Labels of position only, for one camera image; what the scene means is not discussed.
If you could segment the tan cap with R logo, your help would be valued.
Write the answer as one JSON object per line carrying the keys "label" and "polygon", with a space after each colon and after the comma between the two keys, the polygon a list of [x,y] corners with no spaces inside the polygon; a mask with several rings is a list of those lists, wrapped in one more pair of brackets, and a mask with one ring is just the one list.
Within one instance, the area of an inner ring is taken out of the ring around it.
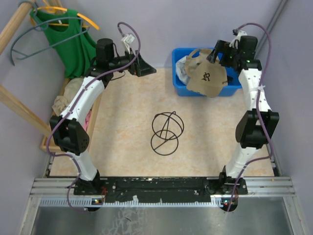
{"label": "tan cap with R logo", "polygon": [[223,87],[228,85],[225,67],[218,63],[204,61],[195,68],[186,67],[190,80],[187,89],[207,97],[217,97]]}

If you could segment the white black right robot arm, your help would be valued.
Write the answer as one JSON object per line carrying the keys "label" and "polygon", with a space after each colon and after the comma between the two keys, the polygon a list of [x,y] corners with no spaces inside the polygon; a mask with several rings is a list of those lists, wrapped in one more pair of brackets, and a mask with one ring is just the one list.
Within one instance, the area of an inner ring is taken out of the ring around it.
{"label": "white black right robot arm", "polygon": [[238,143],[235,152],[224,167],[226,177],[219,180],[219,190],[231,193],[237,178],[252,156],[269,143],[279,121],[279,114],[271,110],[262,86],[262,65],[255,59],[258,40],[253,36],[237,36],[232,42],[218,40],[207,57],[214,63],[218,55],[223,67],[238,73],[238,80],[245,96],[247,111],[239,121],[235,131]]}

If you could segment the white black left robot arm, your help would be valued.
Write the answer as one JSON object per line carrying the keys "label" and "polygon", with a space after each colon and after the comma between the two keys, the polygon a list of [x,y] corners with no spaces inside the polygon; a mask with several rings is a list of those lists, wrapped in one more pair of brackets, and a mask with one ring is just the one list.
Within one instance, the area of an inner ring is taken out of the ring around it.
{"label": "white black left robot arm", "polygon": [[73,159],[79,178],[85,181],[85,190],[91,194],[98,193],[102,183],[96,179],[98,170],[91,161],[88,152],[89,135],[83,128],[88,112],[112,80],[115,72],[127,70],[137,77],[156,73],[156,69],[142,59],[139,50],[132,51],[130,48],[134,39],[133,34],[123,36],[121,40],[125,49],[123,56],[116,53],[115,44],[111,39],[98,40],[96,56],[91,60],[77,94],[59,116],[52,116],[50,119],[54,143],[65,155]]}

